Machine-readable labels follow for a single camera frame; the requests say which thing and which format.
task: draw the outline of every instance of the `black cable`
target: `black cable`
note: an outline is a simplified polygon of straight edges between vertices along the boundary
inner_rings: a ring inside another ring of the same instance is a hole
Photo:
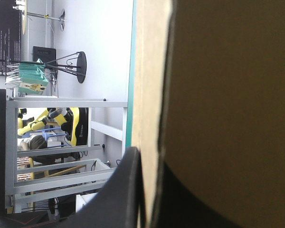
[[[91,167],[91,171],[95,171],[96,162],[97,162],[97,160],[93,163],[93,165],[92,165],[92,167]]]

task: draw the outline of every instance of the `wooden stick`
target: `wooden stick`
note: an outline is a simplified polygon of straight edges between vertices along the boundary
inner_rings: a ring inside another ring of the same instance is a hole
[[[69,172],[72,172],[72,171],[75,171],[75,170],[79,170],[83,167],[85,167],[86,165],[78,165],[78,166],[75,166],[73,168],[70,168],[70,169],[67,169],[67,170],[63,170],[63,171],[60,171],[60,172],[57,172],[57,173],[54,173],[54,174],[51,174],[51,175],[48,175],[46,176],[46,178],[48,177],[56,177],[56,176],[61,176],[63,174],[67,174]]]

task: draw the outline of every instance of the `teal edge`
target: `teal edge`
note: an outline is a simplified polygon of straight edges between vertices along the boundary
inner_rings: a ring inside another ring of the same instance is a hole
[[[132,41],[130,57],[130,78],[128,95],[128,114],[126,128],[126,147],[132,144],[132,126],[133,126],[133,103],[134,103],[134,78],[135,78],[135,49],[136,49],[136,6],[137,0],[133,0],[133,19],[132,19]]]

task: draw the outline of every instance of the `black metal stand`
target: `black metal stand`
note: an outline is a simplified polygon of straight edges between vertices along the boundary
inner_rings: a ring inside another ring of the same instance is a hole
[[[71,56],[75,56],[75,55],[78,55],[78,56],[75,58],[67,59],[65,65],[57,64],[58,60],[68,58]],[[73,63],[70,62],[72,59],[77,59],[76,66],[74,66]],[[76,76],[79,83],[83,83],[85,81],[85,78],[86,78],[86,54],[83,51],[79,51],[79,52],[73,53],[71,55],[64,56],[64,57],[49,61],[47,63],[26,62],[26,61],[12,61],[12,62],[13,63],[45,65],[46,69],[60,70],[60,71],[66,72],[68,74]]]

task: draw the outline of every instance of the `metal shelf frame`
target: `metal shelf frame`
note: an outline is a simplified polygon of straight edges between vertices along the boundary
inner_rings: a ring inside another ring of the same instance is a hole
[[[125,151],[127,106],[124,101],[106,101],[105,99],[74,99],[51,97],[9,97],[5,89],[0,89],[0,214],[6,213],[6,208],[14,206],[15,212],[21,212],[24,202],[36,202],[68,194],[101,188],[110,178],[114,168],[110,169],[99,159],[66,162],[53,165],[38,166],[26,169],[17,169],[18,157],[61,154],[80,151],[102,150],[102,146],[95,144],[95,131],[114,137],[122,142],[121,156]],[[42,150],[18,151],[17,147],[17,117],[18,108],[46,108],[46,107],[85,107],[89,109],[88,143],[84,146],[52,148]],[[98,123],[94,120],[95,108],[122,108],[123,129]],[[97,164],[101,170],[88,171],[59,177],[42,178],[24,182],[17,181],[17,174],[46,171],[60,168],[75,167],[78,165]],[[25,196],[26,192],[45,190],[45,192]]]

